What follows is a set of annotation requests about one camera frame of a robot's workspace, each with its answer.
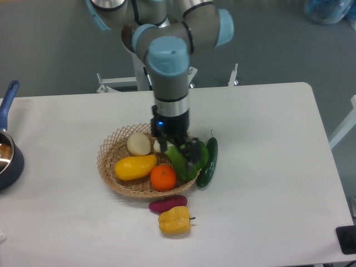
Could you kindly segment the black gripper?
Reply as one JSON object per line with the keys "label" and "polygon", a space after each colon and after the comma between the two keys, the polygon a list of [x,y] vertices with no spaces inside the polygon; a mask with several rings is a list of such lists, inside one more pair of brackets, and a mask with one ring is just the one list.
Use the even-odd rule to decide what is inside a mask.
{"label": "black gripper", "polygon": [[152,106],[153,118],[151,119],[151,134],[157,138],[161,153],[167,150],[169,141],[179,147],[180,153],[185,159],[185,170],[190,172],[194,167],[202,169],[205,166],[204,154],[202,153],[201,141],[197,137],[188,138],[189,111],[168,117],[158,113],[158,107]]}

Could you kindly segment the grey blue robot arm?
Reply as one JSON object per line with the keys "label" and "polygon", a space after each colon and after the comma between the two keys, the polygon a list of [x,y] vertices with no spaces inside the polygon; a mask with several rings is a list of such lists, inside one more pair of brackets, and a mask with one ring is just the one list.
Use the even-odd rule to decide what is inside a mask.
{"label": "grey blue robot arm", "polygon": [[135,24],[129,50],[144,64],[151,80],[155,103],[151,133],[166,151],[172,143],[191,170],[201,159],[198,139],[188,136],[189,66],[194,53],[231,41],[234,22],[213,1],[174,1],[182,21],[167,21],[166,1],[87,1],[103,29],[123,29]]}

